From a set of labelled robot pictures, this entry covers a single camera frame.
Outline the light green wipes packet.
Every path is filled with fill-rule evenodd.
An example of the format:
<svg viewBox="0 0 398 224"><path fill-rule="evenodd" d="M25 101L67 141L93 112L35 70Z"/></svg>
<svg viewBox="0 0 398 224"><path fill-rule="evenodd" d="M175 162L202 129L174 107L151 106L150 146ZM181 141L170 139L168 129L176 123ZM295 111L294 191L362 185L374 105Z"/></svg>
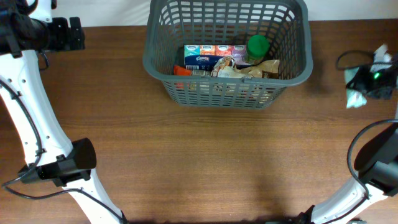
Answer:
<svg viewBox="0 0 398 224"><path fill-rule="evenodd" d="M359 68L345 70L344 75L345 75L346 84L348 84L354 78L358 70ZM346 89L346 98L347 98L347 103L346 103L347 109L360 108L367 103L367 99L363 96L363 94L356 90Z"/></svg>

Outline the grey plastic basket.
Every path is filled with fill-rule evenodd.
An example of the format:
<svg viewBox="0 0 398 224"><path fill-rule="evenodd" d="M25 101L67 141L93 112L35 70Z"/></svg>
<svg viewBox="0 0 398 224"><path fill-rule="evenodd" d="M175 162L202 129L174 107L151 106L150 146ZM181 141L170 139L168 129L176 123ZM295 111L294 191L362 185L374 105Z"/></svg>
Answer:
<svg viewBox="0 0 398 224"><path fill-rule="evenodd" d="M174 66L183 63L185 45L244 45L256 34L270 43L266 59L280 62L275 79L174 74ZM312 73L307 5L303 0L153 0L143 63L180 105L266 108Z"/></svg>

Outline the orange red pasta packet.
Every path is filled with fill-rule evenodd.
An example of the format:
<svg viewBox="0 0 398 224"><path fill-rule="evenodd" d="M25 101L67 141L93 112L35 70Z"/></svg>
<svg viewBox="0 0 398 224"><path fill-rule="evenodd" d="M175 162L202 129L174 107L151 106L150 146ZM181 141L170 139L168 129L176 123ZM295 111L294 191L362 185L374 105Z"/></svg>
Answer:
<svg viewBox="0 0 398 224"><path fill-rule="evenodd" d="M174 75L209 77L211 75L211 72L206 70L189 70L179 65L174 65Z"/></svg>

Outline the green lid jar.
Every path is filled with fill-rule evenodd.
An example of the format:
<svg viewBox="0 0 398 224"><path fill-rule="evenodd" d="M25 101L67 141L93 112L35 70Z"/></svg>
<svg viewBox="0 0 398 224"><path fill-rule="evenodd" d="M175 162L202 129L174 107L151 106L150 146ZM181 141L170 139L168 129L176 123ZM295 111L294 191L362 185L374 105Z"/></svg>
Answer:
<svg viewBox="0 0 398 224"><path fill-rule="evenodd" d="M257 65L261 63L269 51L269 41L263 35L252 36L246 44L246 53L243 56L243 61L250 65Z"/></svg>

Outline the Kleenex tissue multipack box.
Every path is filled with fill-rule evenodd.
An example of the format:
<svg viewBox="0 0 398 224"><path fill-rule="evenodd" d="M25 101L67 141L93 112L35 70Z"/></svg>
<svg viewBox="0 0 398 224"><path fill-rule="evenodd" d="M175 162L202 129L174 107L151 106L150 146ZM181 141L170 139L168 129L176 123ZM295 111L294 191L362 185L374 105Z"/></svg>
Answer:
<svg viewBox="0 0 398 224"><path fill-rule="evenodd" d="M211 71L219 59L232 56L238 68L249 67L243 61L245 45L184 45L184 65L190 70Z"/></svg>

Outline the beige breadcrumb bag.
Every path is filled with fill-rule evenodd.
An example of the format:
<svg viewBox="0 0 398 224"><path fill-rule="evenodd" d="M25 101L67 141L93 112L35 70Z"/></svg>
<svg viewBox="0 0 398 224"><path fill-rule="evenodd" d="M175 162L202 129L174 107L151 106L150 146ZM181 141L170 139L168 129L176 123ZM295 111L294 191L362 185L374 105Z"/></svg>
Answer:
<svg viewBox="0 0 398 224"><path fill-rule="evenodd" d="M273 78L277 79L279 74L280 60L266 60L258 65L238 69L232 56L219 59L210 73L211 77L217 78Z"/></svg>

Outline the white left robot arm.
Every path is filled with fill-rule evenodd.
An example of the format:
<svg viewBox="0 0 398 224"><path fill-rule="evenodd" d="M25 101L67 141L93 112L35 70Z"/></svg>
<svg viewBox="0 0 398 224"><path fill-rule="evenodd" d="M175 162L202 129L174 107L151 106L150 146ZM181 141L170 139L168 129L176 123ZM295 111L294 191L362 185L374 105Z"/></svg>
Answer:
<svg viewBox="0 0 398 224"><path fill-rule="evenodd" d="M53 182L92 223L126 223L96 173L91 141L71 141L55 117L40 76L47 52L83 50L78 17L53 17L55 1L1 2L1 98L21 139L25 166L16 181Z"/></svg>

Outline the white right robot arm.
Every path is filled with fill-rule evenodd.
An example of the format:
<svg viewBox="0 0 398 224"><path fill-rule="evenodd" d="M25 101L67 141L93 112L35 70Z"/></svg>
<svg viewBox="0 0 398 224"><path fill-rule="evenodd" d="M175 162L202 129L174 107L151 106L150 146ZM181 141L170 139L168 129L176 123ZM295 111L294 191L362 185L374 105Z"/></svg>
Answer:
<svg viewBox="0 0 398 224"><path fill-rule="evenodd" d="M336 68L354 72L347 90L373 99L389 99L397 88L397 56L353 50L341 54ZM376 202L397 195L397 119L363 128L349 145L351 178L329 199L300 213L294 223L354 223Z"/></svg>

